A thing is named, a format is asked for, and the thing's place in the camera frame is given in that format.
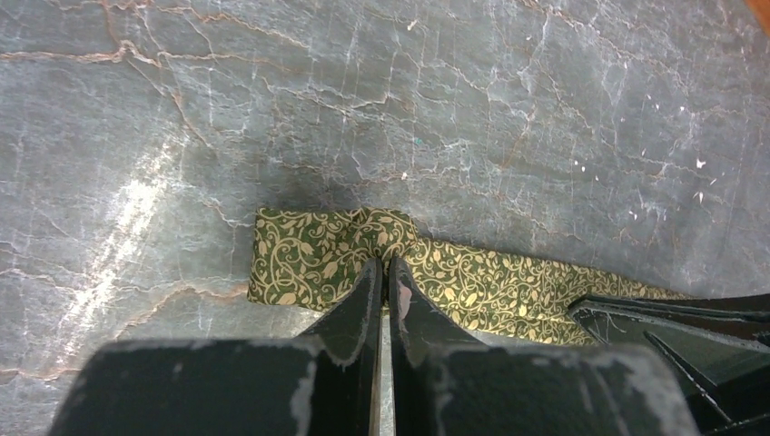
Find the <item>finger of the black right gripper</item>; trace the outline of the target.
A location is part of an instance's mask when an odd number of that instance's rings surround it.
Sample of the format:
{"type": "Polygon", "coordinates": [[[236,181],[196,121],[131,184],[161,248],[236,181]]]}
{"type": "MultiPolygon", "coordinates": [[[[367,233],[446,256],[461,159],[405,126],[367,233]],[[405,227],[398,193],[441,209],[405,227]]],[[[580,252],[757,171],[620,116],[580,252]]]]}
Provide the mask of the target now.
{"type": "Polygon", "coordinates": [[[769,297],[652,300],[585,295],[568,316],[593,339],[656,351],[704,435],[769,432],[769,297]]]}

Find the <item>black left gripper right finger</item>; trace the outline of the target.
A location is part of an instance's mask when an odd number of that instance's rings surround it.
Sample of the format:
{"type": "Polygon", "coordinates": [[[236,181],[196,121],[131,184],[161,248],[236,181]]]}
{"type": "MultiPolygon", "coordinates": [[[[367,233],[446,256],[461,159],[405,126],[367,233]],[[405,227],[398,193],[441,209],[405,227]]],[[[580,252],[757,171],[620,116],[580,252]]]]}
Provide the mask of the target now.
{"type": "Polygon", "coordinates": [[[399,435],[695,435],[673,373],[640,346],[490,346],[390,261],[399,435]]]}

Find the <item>green gold vine tie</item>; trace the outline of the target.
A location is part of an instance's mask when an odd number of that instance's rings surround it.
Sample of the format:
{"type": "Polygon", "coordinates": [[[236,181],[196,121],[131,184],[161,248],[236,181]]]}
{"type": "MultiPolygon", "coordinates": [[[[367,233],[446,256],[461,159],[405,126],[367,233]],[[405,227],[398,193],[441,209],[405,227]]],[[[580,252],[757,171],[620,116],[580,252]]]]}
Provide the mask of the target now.
{"type": "Polygon", "coordinates": [[[262,208],[256,214],[249,301],[328,311],[363,264],[405,261],[419,288],[459,326],[553,344],[590,343],[568,318],[586,294],[674,300],[677,293],[612,272],[424,236],[407,214],[262,208]]]}

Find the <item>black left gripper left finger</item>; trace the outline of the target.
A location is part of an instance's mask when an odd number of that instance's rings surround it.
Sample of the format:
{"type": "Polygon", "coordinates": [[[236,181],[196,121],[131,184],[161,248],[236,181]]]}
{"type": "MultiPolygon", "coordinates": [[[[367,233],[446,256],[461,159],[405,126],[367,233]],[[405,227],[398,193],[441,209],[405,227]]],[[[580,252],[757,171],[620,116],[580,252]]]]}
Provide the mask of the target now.
{"type": "Polygon", "coordinates": [[[376,426],[382,264],[283,339],[131,340],[80,371],[53,435],[367,435],[376,426]]]}

